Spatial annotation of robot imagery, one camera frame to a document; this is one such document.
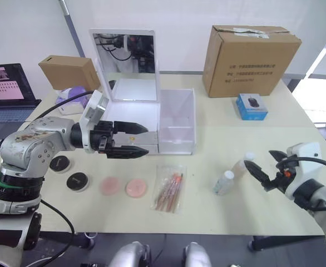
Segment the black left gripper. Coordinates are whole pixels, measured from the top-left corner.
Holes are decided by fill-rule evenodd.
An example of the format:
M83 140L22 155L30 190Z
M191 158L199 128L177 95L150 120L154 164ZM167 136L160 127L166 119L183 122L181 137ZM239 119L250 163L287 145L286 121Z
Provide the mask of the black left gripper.
M137 146L114 147L113 133L142 134L148 129L135 122L99 121L90 131L90 146L99 154L106 154L108 159L136 159L149 153L149 150Z

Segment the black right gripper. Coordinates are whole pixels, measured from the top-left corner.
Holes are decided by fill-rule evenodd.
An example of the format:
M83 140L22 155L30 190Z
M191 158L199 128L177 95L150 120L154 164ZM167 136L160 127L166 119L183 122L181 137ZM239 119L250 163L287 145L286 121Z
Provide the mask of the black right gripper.
M294 181L294 164L285 162L287 154L283 151L269 150L269 153L277 162L275 167L278 171L273 180L270 180L269 176L255 162L244 160L244 165L248 172L262 184L265 191L278 189L280 192L286 192L287 187Z

